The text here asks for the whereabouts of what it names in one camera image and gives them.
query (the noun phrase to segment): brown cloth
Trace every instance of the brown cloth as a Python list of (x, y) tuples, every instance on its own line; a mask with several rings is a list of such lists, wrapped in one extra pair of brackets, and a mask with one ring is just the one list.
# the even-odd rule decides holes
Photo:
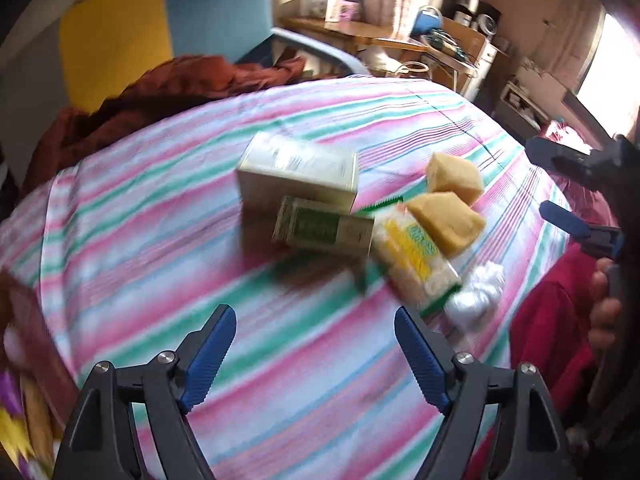
[(4, 320), (0, 346), (10, 323), (24, 355), (20, 364), (26, 369), (23, 372), (33, 376), (53, 417), (64, 426), (78, 398), (78, 388), (53, 343), (35, 292), (5, 269), (0, 269), (0, 319)]
[(33, 152), (20, 197), (145, 126), (210, 101), (296, 83), (304, 66), (304, 57), (264, 68), (232, 65), (222, 56), (181, 56), (149, 70), (93, 114), (64, 108)]

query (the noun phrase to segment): blue chair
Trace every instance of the blue chair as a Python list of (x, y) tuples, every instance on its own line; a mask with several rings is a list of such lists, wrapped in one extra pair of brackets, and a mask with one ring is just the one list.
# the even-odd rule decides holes
[(270, 0), (86, 0), (71, 7), (0, 78), (0, 143), (18, 183), (58, 111), (94, 111), (147, 70), (183, 54), (272, 65), (276, 39), (368, 74), (349, 54), (274, 28)]

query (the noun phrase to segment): yellow packaging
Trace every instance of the yellow packaging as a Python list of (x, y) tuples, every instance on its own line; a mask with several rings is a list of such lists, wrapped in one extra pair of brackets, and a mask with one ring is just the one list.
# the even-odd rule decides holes
[(456, 271), (402, 203), (376, 215), (372, 244), (402, 300), (423, 315), (444, 306), (460, 286)]

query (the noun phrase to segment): green label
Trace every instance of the green label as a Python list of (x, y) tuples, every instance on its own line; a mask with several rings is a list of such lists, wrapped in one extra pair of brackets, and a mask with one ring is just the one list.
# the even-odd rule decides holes
[(293, 234), (310, 242), (335, 244), (340, 215), (326, 211), (316, 211), (299, 207), (296, 211), (296, 223)]
[(438, 254), (438, 248), (429, 235), (417, 225), (411, 225), (407, 228), (409, 238), (418, 246), (424, 256), (433, 256)]

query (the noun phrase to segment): plastic bag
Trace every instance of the plastic bag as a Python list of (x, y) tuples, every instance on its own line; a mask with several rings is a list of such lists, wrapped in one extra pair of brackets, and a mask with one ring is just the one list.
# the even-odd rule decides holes
[(503, 289), (504, 267), (488, 262), (469, 274), (462, 289), (445, 304), (444, 312), (453, 325), (467, 332), (498, 306)]
[(372, 244), (402, 300), (432, 314), (460, 278), (403, 203), (375, 215)]

